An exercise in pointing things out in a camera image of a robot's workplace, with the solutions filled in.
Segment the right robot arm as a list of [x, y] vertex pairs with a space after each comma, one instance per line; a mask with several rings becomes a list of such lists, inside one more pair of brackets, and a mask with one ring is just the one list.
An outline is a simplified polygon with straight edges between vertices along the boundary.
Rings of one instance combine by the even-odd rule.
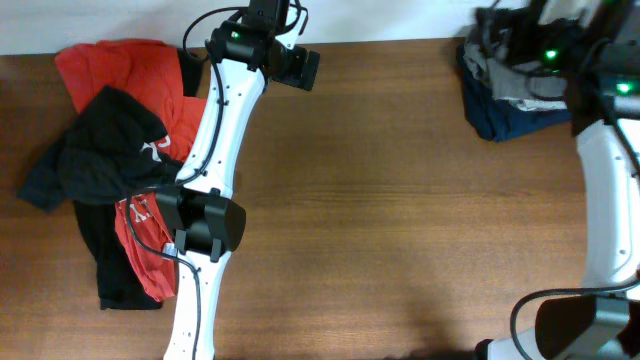
[[484, 52], [527, 78], [568, 83], [585, 179], [587, 255], [578, 288], [539, 290], [534, 325], [478, 344], [479, 359], [635, 359], [639, 355], [639, 5], [532, 1], [476, 12]]

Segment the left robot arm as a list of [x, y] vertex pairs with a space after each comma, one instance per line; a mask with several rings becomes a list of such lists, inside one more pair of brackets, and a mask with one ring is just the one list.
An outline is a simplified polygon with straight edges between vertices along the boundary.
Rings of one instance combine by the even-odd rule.
[[298, 1], [251, 0], [232, 9], [205, 43], [211, 79], [195, 141], [174, 185], [155, 192], [173, 237], [163, 253], [177, 264], [167, 359], [215, 356], [221, 280], [246, 227], [246, 212], [232, 199], [237, 158], [270, 83], [312, 89], [320, 56], [297, 43], [308, 17]]

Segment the grey shorts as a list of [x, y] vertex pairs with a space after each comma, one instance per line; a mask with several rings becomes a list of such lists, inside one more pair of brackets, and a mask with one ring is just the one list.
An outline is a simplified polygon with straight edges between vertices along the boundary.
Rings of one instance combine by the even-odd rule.
[[566, 110], [567, 82], [558, 77], [529, 77], [509, 70], [481, 52], [480, 40], [470, 34], [463, 45], [463, 60], [472, 76], [490, 90], [494, 100], [507, 101], [522, 111]]

